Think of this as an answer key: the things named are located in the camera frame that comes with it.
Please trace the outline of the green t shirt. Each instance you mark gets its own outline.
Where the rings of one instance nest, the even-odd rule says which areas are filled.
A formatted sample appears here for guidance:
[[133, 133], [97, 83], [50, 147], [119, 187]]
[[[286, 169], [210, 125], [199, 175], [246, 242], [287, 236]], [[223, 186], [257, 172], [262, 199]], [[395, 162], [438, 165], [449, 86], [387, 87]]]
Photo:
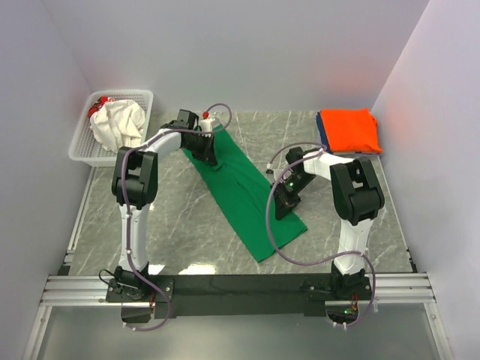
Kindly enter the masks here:
[[217, 165], [212, 166], [184, 150], [236, 235], [260, 263], [275, 252], [266, 229], [270, 184], [225, 130], [214, 136], [214, 153]]

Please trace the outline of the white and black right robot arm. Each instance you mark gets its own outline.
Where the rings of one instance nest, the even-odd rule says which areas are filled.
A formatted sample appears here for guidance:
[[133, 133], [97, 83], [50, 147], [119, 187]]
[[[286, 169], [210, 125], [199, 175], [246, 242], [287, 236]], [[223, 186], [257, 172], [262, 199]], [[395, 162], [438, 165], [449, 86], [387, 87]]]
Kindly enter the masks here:
[[299, 193], [316, 177], [331, 182], [334, 210], [340, 218], [337, 254], [323, 260], [290, 263], [314, 266], [332, 261], [331, 272], [322, 284], [308, 285], [307, 291], [321, 299], [349, 300], [361, 291], [370, 296], [374, 282], [365, 275], [368, 236], [385, 197], [371, 161], [366, 157], [347, 158], [329, 154], [323, 147], [303, 150], [296, 146], [286, 154], [288, 166], [271, 184], [265, 210], [265, 225], [276, 252], [270, 217], [285, 218], [300, 202]]

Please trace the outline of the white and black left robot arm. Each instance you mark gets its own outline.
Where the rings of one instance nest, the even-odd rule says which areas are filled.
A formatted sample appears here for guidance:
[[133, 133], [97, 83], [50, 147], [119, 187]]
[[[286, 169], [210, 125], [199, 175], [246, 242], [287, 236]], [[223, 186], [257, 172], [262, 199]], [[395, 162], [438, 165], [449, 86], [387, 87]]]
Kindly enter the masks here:
[[194, 159], [215, 166], [215, 131], [220, 121], [204, 112], [201, 116], [181, 109], [177, 118], [141, 145], [118, 150], [112, 178], [112, 194], [121, 213], [121, 255], [109, 288], [139, 302], [155, 293], [149, 279], [146, 230], [151, 204], [158, 193], [158, 165], [179, 149]]

